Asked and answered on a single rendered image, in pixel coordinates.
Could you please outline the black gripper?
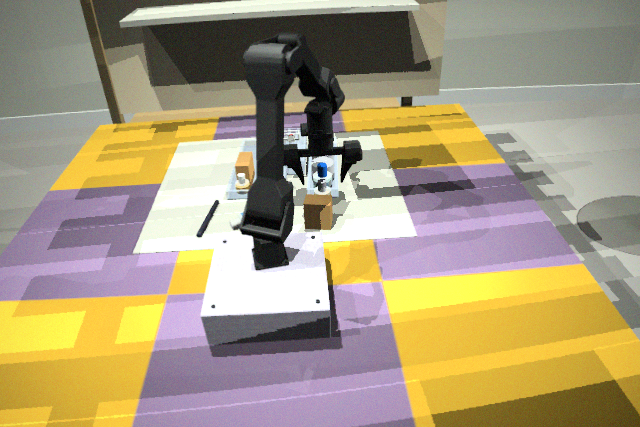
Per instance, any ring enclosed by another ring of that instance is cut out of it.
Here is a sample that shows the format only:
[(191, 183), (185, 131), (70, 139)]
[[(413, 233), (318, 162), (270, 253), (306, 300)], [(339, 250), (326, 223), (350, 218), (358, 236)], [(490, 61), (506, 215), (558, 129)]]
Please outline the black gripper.
[(342, 155), (340, 180), (344, 178), (353, 164), (362, 160), (362, 148), (358, 140), (343, 141), (343, 146), (333, 147), (333, 124), (324, 130), (308, 129), (308, 149), (298, 149), (297, 144), (284, 144), (284, 166), (292, 168), (305, 185), (300, 157)]

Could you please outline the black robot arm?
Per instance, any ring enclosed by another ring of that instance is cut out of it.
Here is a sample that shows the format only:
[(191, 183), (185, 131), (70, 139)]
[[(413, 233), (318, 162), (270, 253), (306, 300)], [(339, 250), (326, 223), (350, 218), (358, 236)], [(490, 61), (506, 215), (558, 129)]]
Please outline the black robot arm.
[[(322, 67), (300, 33), (281, 32), (253, 42), (244, 52), (246, 81), (255, 95), (256, 179), (247, 193), (241, 235), (251, 236), (255, 270), (289, 265), (284, 242), (293, 230), (293, 184), (284, 177), (284, 97), (294, 82), (304, 96), (316, 97), (304, 109), (307, 126), (324, 130), (345, 95), (335, 74)], [(287, 263), (287, 264), (286, 264)]]

